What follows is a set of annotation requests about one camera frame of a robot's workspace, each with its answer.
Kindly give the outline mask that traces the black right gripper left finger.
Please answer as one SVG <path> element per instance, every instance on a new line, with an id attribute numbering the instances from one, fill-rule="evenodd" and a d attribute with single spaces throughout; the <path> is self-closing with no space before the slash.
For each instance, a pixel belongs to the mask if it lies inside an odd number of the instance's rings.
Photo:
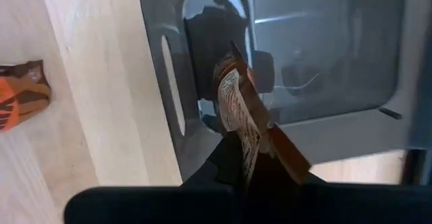
<path id="1" fill-rule="evenodd" d="M 72 197 L 65 223 L 241 223 L 243 154 L 227 133 L 204 164 L 180 186 L 97 187 Z"/>

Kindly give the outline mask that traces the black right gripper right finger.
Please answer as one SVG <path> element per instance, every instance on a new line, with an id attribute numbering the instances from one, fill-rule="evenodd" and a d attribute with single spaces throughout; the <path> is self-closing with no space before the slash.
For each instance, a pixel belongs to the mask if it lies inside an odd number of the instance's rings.
<path id="1" fill-rule="evenodd" d="M 277 159 L 259 154 L 242 221 L 431 224 L 431 187 L 328 183 L 312 173 L 300 186 Z"/>

